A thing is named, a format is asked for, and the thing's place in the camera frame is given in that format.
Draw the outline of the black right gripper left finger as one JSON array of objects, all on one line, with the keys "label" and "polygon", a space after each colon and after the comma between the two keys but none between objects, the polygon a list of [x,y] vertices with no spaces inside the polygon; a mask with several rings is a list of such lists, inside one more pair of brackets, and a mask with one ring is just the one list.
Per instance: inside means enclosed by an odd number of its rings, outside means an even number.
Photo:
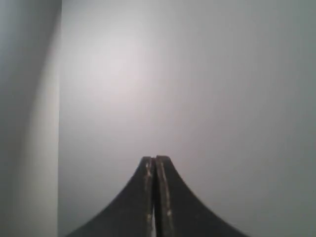
[{"label": "black right gripper left finger", "polygon": [[69,237],[150,237],[155,162],[143,157],[126,186],[111,203]]}]

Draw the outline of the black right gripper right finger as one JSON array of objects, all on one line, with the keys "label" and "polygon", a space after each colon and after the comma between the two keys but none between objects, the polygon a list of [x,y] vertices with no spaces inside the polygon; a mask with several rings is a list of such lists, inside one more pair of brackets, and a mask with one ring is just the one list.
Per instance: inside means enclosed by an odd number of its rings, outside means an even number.
[{"label": "black right gripper right finger", "polygon": [[155,224],[157,237],[245,237],[207,208],[186,185],[170,157],[157,156]]}]

